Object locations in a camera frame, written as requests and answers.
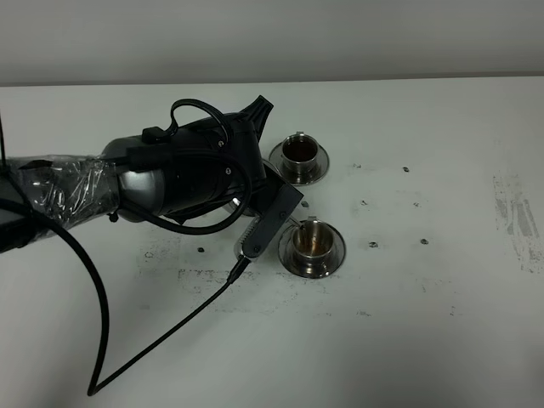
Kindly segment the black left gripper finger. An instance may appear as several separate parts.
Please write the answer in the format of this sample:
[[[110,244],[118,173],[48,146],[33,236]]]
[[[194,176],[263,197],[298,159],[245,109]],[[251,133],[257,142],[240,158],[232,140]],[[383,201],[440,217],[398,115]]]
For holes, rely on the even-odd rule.
[[[242,109],[235,118],[235,143],[242,145],[251,139],[258,144],[272,110],[273,104],[262,95]]]

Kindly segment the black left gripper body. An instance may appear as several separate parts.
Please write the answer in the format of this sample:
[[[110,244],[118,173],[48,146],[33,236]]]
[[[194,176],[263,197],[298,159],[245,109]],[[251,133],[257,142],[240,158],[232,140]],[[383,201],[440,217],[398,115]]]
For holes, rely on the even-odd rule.
[[[221,151],[235,158],[248,171],[252,190],[266,184],[266,172],[259,149],[268,114],[236,112],[226,116],[234,131],[229,143],[220,146],[223,136],[212,118],[183,125],[171,138],[171,150]],[[234,194],[241,193],[243,177],[232,167],[216,161],[179,158],[161,169],[147,172],[123,172],[118,175],[121,201],[130,201],[155,216],[187,219],[191,210],[222,206]]]

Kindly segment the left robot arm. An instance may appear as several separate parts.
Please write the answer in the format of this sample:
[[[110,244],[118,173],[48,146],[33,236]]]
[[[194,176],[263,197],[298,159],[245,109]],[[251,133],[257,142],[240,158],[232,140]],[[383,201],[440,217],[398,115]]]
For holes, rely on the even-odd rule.
[[[205,117],[114,139],[99,156],[3,159],[2,250],[105,215],[182,235],[231,226],[266,185],[259,141],[273,106],[264,97],[231,113],[198,99],[173,104],[185,106]]]

